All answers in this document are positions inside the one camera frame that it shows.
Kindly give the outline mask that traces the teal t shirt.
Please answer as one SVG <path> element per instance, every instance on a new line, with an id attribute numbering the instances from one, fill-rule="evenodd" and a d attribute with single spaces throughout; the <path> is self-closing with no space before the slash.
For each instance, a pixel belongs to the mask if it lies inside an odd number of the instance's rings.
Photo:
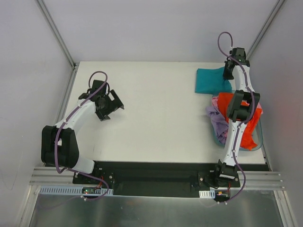
<path id="1" fill-rule="evenodd" d="M 218 69 L 197 69 L 195 92 L 216 95 L 231 92 L 232 85 L 223 78 L 224 67 Z"/>

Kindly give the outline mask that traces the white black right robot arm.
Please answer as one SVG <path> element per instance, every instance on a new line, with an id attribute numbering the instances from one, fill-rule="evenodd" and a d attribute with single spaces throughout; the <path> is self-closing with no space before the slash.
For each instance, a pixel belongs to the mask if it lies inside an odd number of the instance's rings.
<path id="1" fill-rule="evenodd" d="M 227 108 L 229 128 L 224 151 L 225 157 L 219 160 L 213 181 L 217 186 L 225 186 L 238 178 L 237 158 L 241 140 L 248 122 L 252 119 L 260 100 L 250 81 L 250 62 L 243 48 L 235 47 L 229 53 L 223 71 L 223 78 L 235 80 L 235 91 Z"/>

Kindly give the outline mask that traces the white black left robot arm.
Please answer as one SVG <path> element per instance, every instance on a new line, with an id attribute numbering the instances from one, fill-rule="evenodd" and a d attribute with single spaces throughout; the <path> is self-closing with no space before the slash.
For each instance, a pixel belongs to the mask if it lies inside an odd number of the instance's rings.
<path id="1" fill-rule="evenodd" d="M 42 129 L 42 162 L 82 172 L 88 183 L 97 183 L 100 172 L 94 168 L 95 161 L 80 155 L 76 134 L 92 116 L 97 116 L 100 121 L 109 120 L 109 115 L 119 108 L 124 109 L 124 104 L 108 83 L 94 80 L 92 87 L 79 96 L 76 108 L 66 118 Z"/>

